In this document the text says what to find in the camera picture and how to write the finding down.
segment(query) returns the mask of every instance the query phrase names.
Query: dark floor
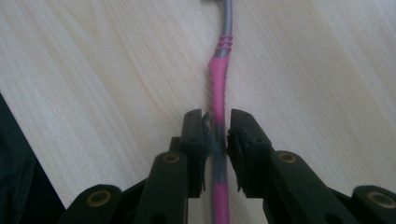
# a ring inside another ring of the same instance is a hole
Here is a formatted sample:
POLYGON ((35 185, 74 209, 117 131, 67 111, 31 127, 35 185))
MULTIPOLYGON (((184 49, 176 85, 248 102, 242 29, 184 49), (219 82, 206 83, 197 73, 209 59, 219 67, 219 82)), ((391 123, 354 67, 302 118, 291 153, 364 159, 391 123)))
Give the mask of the dark floor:
POLYGON ((64 207, 0 94, 0 223, 57 223, 64 207))

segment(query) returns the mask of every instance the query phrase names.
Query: wood grain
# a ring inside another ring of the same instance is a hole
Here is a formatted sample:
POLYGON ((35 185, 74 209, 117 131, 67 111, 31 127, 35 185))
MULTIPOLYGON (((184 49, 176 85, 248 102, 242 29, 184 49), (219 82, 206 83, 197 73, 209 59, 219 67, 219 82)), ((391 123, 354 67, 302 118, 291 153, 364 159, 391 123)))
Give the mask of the wood grain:
MULTIPOLYGON (((227 120, 250 112, 275 149, 341 192, 396 191, 395 11, 391 0, 235 1, 227 120)), ((0 91, 64 205, 145 178, 182 116, 209 109, 219 29, 206 0, 0 2, 0 91)), ((232 223, 263 223, 262 202, 229 177, 232 223)), ((190 223, 210 220, 208 200, 191 200, 190 223)))

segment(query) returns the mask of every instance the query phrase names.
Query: light wood surface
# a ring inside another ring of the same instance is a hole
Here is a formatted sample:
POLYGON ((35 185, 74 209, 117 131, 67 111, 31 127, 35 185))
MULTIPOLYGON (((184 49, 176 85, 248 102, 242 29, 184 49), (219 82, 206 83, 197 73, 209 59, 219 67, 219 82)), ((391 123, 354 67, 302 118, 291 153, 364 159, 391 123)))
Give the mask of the light wood surface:
MULTIPOLYGON (((103 183, 127 189, 209 109, 207 63, 219 3, 0 2, 0 90, 64 205, 103 183)), ((275 149, 301 155, 330 187, 396 191, 396 3, 235 0, 227 82, 275 149)), ((232 223, 263 223, 236 192, 232 223)), ((207 223, 208 194, 190 223, 207 223)))

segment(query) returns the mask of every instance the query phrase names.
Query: pink rubber grip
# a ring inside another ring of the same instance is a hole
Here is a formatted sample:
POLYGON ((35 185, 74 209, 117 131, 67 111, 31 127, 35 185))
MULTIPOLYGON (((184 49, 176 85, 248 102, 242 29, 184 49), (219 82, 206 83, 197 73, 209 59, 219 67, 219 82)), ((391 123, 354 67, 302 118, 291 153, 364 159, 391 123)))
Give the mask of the pink rubber grip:
POLYGON ((213 111, 215 113, 215 123, 224 124, 224 98, 225 80, 227 77, 227 67, 230 55, 224 58, 213 57, 209 62, 213 88, 213 111))

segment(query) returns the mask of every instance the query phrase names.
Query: toothbrush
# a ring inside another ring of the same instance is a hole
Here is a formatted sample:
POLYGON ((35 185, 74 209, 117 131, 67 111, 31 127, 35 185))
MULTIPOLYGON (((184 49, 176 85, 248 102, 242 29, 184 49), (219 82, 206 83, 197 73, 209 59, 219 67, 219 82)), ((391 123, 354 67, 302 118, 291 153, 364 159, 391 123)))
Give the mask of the toothbrush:
POLYGON ((231 45, 233 44, 232 0, 223 0, 223 28, 215 54, 209 62, 212 79, 214 133, 216 148, 213 158, 213 219, 216 224, 230 223, 227 185, 227 159, 225 139, 225 80, 231 45))

